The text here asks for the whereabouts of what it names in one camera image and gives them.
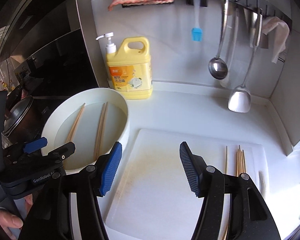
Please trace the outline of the person's left hand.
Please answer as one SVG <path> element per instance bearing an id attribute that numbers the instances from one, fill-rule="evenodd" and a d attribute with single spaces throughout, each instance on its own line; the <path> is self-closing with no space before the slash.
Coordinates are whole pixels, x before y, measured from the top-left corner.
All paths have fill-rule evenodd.
<path id="1" fill-rule="evenodd" d="M 24 200 L 26 210 L 25 217 L 27 217 L 31 207 L 33 206 L 33 194 L 29 194 L 28 196 L 24 197 Z M 0 226 L 10 239 L 17 239 L 10 229 L 21 229 L 23 227 L 23 221 L 16 215 L 11 214 L 4 209 L 0 209 Z"/>

